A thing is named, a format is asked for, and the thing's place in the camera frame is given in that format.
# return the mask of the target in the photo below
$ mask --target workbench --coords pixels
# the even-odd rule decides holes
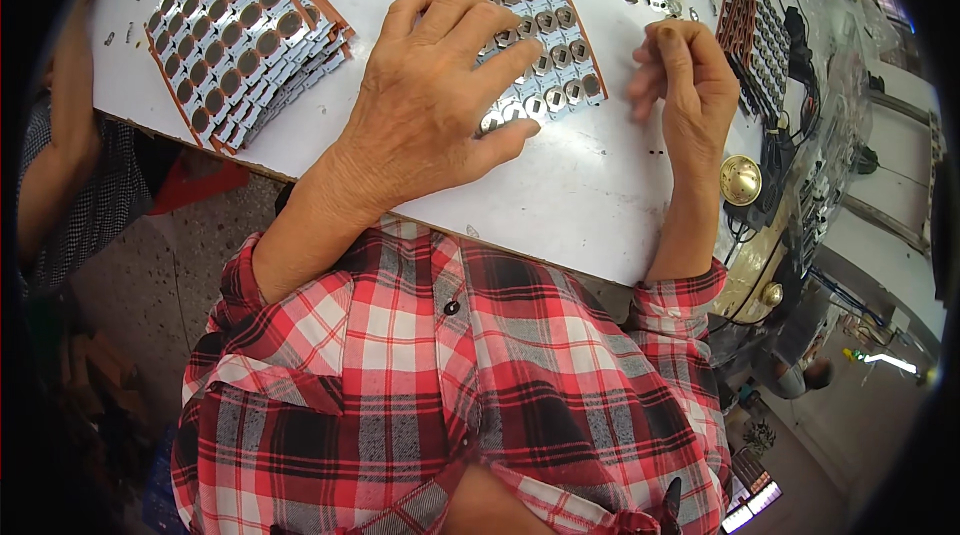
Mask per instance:
[[[350,42],[352,59],[284,109],[235,161],[296,180],[346,125],[366,61],[394,0],[329,1],[356,30]],[[665,15],[624,0],[571,1],[609,99],[548,123],[518,159],[480,181],[409,202],[395,212],[552,265],[632,285],[653,261],[672,174],[659,109],[648,124],[632,123],[625,88],[637,67],[631,53],[643,42],[644,26]],[[148,132],[196,145],[144,34],[143,25],[159,2],[96,0],[91,27],[94,106]],[[689,8],[714,30],[717,18],[707,0],[683,0],[684,18]],[[111,33],[112,43],[104,45]],[[788,100],[799,100],[796,89],[788,87]],[[740,109],[729,130],[726,155],[759,159],[761,139],[760,125]],[[715,255],[723,259],[732,241],[721,212]]]

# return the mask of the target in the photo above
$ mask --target plaid shirt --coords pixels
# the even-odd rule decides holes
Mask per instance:
[[[437,533],[473,462],[559,533],[719,528],[730,454],[699,339],[719,262],[638,285],[625,334],[562,271],[392,217],[268,305],[259,239],[184,376],[192,532]]]

